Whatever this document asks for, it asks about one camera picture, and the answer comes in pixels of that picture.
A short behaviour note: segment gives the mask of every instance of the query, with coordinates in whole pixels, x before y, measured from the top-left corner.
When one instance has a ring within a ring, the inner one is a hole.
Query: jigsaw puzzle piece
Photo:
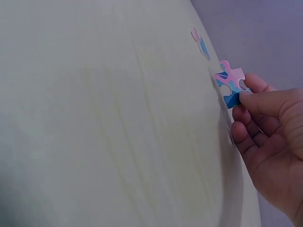
[[[223,97],[227,107],[230,109],[241,104],[239,97],[240,92],[244,91],[244,89],[240,87],[239,82],[240,80],[245,79],[245,75],[242,69],[232,70],[228,61],[222,61],[220,63],[224,72],[216,74],[216,82],[219,87],[227,85],[231,89],[232,93],[229,96]]]

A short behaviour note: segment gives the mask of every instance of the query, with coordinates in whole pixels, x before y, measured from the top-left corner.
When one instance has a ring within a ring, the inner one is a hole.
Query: finger
[[[248,134],[258,147],[262,147],[264,143],[268,140],[268,136],[260,131],[256,123],[250,116],[250,113],[244,106],[240,105],[233,108],[232,116],[235,121],[241,122],[245,126]]]
[[[268,136],[271,137],[277,133],[282,135],[283,129],[282,124],[278,118],[269,117],[263,114],[251,114],[253,121],[257,126]]]
[[[298,89],[257,94],[241,92],[240,101],[252,114],[263,114],[282,120],[285,111],[299,102],[301,95],[302,91]]]
[[[262,78],[258,77],[256,74],[247,73],[245,75],[245,78],[245,85],[249,87],[253,93],[276,90]],[[279,119],[261,114],[252,114],[251,117],[255,121],[257,126],[269,137],[272,136],[274,133],[283,133],[281,129],[281,122]]]
[[[253,93],[260,93],[265,91],[275,91],[276,89],[270,86],[262,78],[258,77],[254,73],[245,74],[244,83],[251,89]]]
[[[244,124],[241,122],[234,122],[232,124],[232,136],[240,154],[242,155],[243,161],[246,166],[248,166],[250,160],[259,148],[248,134]]]

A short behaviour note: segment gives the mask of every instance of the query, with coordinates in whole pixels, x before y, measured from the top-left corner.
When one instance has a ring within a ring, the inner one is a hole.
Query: pink pattern
[[[241,79],[245,79],[244,73],[241,68],[232,70],[228,61],[221,61],[221,68],[228,74],[228,77],[226,79],[222,78],[217,74],[216,79],[224,84],[230,84],[230,82],[233,82],[234,86],[241,89],[239,85],[239,81]]]

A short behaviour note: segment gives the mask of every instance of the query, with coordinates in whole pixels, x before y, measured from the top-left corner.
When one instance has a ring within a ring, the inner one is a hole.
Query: puzzle piece
[[[230,109],[241,104],[239,96],[243,89],[240,87],[239,82],[245,79],[245,76],[241,68],[232,70],[228,61],[222,61],[220,64],[224,72],[216,74],[216,82],[219,87],[223,85],[230,87],[232,93],[229,96],[223,97],[227,107]]]
[[[207,50],[207,47],[202,39],[202,36],[196,31],[193,27],[191,31],[191,35],[193,36],[194,40],[197,42],[200,52],[210,61],[210,56]]]

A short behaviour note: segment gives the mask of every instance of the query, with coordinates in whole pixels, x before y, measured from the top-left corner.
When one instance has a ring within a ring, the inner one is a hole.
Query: white surface
[[[0,31],[3,223],[260,226],[189,0],[3,1]]]

